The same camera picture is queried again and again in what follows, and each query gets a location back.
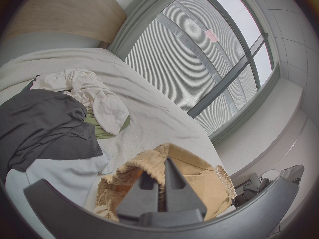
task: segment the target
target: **window pane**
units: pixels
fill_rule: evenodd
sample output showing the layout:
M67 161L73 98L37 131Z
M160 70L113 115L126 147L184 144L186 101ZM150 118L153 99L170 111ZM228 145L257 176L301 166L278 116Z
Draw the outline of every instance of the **window pane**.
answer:
M237 24L249 47L260 36L260 31L253 17L241 0L217 0Z
M229 87L195 120L211 135L230 120L257 93L253 72L248 65Z
M243 56L235 33L207 0L176 0L125 62L188 112Z
M269 55L268 55L265 44L261 46L260 50L255 55L254 61L257 67L260 85L262 86L265 83L265 81L268 79L272 70L270 65Z

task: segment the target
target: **woven basket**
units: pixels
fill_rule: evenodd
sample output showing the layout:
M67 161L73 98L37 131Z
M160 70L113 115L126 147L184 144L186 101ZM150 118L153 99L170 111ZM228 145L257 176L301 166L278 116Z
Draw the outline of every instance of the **woven basket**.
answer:
M230 177L226 173L225 169L221 165L217 165L214 168L215 168L215 172L217 173L217 176L219 177L221 182L224 184L226 189L229 190L229 193L230 193L229 196L231 198L235 198L237 196L237 194L235 192L234 185L232 183L232 180L230 179Z

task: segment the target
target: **green fabric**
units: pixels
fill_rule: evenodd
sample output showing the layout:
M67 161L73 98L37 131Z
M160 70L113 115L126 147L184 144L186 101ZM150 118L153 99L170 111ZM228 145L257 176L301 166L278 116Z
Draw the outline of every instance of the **green fabric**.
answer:
M126 121L124 122L123 126L120 129L120 132L130 124L130 121L131 121L130 116L127 116ZM97 139L108 139L114 136L113 134L105 132L105 130L98 124L98 122L96 121L93 115L92 110L87 111L84 122L95 125L95 136Z

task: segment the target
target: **mattress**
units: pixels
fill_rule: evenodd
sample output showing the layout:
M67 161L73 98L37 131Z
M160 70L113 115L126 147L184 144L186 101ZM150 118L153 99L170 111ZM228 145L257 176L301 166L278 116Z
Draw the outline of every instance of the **mattress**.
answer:
M129 65L99 48L53 49L13 59L0 68L0 104L19 93L36 75L66 68L93 71L126 105L131 122L116 137L100 139L113 154L113 172L141 151L171 142L209 162L223 166L204 128ZM85 208L93 210L99 175Z

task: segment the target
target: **pile of clothes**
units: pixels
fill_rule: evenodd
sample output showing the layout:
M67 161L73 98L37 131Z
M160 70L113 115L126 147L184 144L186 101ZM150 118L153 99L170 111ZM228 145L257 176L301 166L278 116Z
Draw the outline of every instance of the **pile of clothes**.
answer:
M130 123L126 106L93 72L37 76L0 106L0 178L14 169L30 184L48 180L83 206L98 172L111 173L112 154L98 139Z

